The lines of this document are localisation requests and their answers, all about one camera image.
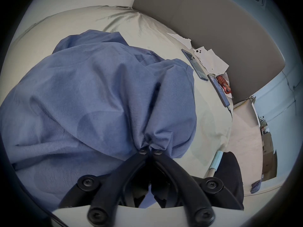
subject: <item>black screw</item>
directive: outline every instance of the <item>black screw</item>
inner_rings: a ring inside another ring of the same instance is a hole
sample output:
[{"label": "black screw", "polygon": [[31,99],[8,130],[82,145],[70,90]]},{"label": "black screw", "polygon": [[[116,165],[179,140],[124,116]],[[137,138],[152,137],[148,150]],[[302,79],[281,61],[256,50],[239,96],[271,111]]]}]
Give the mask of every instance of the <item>black screw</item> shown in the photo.
[{"label": "black screw", "polygon": [[212,223],[214,221],[214,214],[208,208],[200,209],[195,214],[195,221],[198,224]]},{"label": "black screw", "polygon": [[218,186],[218,184],[215,181],[209,181],[207,182],[207,187],[210,189],[214,189]]},{"label": "black screw", "polygon": [[86,186],[86,187],[91,187],[94,183],[94,180],[91,179],[91,178],[86,178],[83,180],[83,185]]},{"label": "black screw", "polygon": [[104,224],[107,221],[107,214],[103,210],[94,209],[89,211],[88,220],[95,225]]}]

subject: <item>light blue wall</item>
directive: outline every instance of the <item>light blue wall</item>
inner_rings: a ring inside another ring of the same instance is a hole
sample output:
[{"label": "light blue wall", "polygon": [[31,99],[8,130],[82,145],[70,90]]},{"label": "light blue wall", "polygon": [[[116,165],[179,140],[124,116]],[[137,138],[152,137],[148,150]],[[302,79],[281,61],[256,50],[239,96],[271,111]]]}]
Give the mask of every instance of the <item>light blue wall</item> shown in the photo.
[{"label": "light blue wall", "polygon": [[260,22],[285,59],[283,71],[254,94],[256,111],[270,129],[277,150],[277,175],[281,175],[293,167],[303,141],[302,62],[286,20],[272,0],[265,0],[265,7],[255,0],[233,1]]}]

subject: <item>floor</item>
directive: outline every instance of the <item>floor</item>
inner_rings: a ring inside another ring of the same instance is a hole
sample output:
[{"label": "floor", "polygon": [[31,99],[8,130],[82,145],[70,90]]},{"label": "floor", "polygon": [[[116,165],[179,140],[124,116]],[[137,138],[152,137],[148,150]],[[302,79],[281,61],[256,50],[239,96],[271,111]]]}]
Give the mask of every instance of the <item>floor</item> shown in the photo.
[{"label": "floor", "polygon": [[250,194],[252,183],[261,179],[263,165],[262,139],[252,102],[234,108],[232,131],[226,151],[237,158],[241,169],[244,195]]}]

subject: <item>bolt head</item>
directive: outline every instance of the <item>bolt head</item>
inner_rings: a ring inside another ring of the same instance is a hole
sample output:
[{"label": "bolt head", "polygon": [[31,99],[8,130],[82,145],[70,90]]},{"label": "bolt head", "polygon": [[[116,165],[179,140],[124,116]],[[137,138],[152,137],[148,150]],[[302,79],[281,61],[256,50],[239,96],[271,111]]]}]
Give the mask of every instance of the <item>bolt head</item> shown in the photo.
[{"label": "bolt head", "polygon": [[162,154],[162,150],[158,150],[158,149],[157,149],[157,150],[154,151],[154,154],[155,154],[155,155],[161,155],[161,154]]},{"label": "bolt head", "polygon": [[139,150],[139,154],[146,155],[147,154],[147,150],[141,149],[141,150]]},{"label": "bolt head", "polygon": [[94,184],[94,180],[91,178],[86,178],[83,180],[83,185],[86,187],[91,187]]},{"label": "bolt head", "polygon": [[104,224],[108,219],[107,214],[101,209],[90,210],[87,217],[94,225]]},{"label": "bolt head", "polygon": [[215,181],[209,181],[209,182],[207,182],[206,185],[210,189],[214,189],[214,188],[216,188],[218,186],[218,184]]},{"label": "bolt head", "polygon": [[198,224],[210,224],[214,221],[214,213],[211,209],[200,209],[195,214],[195,221]]}]

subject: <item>red food packet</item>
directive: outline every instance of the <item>red food packet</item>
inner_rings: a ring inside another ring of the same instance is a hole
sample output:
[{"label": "red food packet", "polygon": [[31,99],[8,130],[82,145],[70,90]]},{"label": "red food packet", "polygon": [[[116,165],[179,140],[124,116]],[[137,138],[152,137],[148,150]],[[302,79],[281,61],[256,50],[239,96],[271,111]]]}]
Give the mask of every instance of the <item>red food packet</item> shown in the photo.
[{"label": "red food packet", "polygon": [[230,86],[228,85],[227,81],[225,80],[225,78],[223,76],[217,76],[216,79],[226,94],[229,94],[232,92]]}]

